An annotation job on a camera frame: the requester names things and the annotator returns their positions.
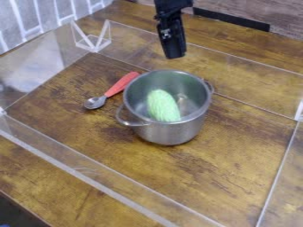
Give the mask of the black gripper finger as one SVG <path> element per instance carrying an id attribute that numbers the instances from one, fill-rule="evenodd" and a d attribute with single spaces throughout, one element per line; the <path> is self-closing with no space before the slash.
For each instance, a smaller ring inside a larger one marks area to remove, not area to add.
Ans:
<path id="1" fill-rule="evenodd" d="M 157 21 L 157 34 L 165 58 L 177 59 L 187 51 L 181 18 L 157 17 Z"/>

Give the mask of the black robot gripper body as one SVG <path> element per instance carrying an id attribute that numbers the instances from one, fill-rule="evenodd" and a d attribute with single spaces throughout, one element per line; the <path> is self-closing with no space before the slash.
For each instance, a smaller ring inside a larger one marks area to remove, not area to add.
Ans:
<path id="1" fill-rule="evenodd" d="M 193 0 L 153 0 L 156 20 L 179 20 L 181 9 L 193 6 Z"/>

